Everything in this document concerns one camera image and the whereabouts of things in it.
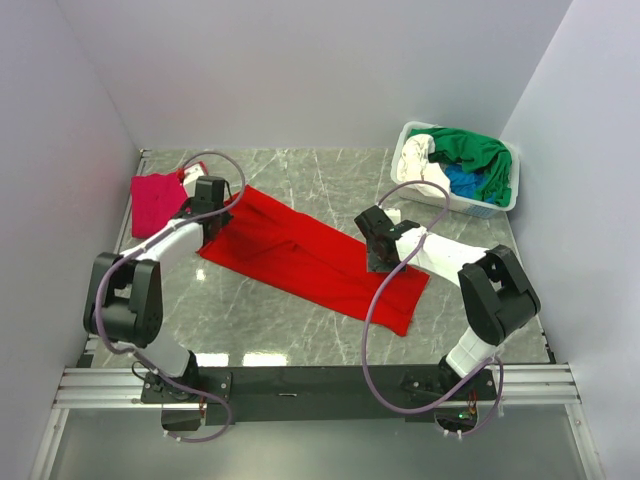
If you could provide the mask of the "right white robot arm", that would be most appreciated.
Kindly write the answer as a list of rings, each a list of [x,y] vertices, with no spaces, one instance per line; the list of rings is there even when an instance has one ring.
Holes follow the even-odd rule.
[[[404,275],[409,267],[433,273],[460,289],[468,327],[438,365],[438,388],[460,399],[474,386],[472,371],[522,328],[541,303],[516,254],[505,245],[466,245],[411,220],[394,222],[373,206],[355,218],[364,236],[367,267]]]

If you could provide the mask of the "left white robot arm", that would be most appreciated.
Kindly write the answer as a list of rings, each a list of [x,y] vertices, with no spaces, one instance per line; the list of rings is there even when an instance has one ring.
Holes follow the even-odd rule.
[[[179,402],[197,395],[200,378],[195,354],[162,326],[161,274],[215,239],[232,219],[225,204],[230,198],[227,180],[201,176],[193,195],[158,233],[120,254],[98,255],[92,266],[85,330],[165,375],[164,389]]]

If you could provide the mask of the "red t-shirt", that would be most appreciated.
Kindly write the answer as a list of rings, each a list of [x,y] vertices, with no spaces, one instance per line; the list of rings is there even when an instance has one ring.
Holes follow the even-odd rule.
[[[233,218],[199,255],[343,315],[365,320],[386,278],[364,243],[248,186]]]

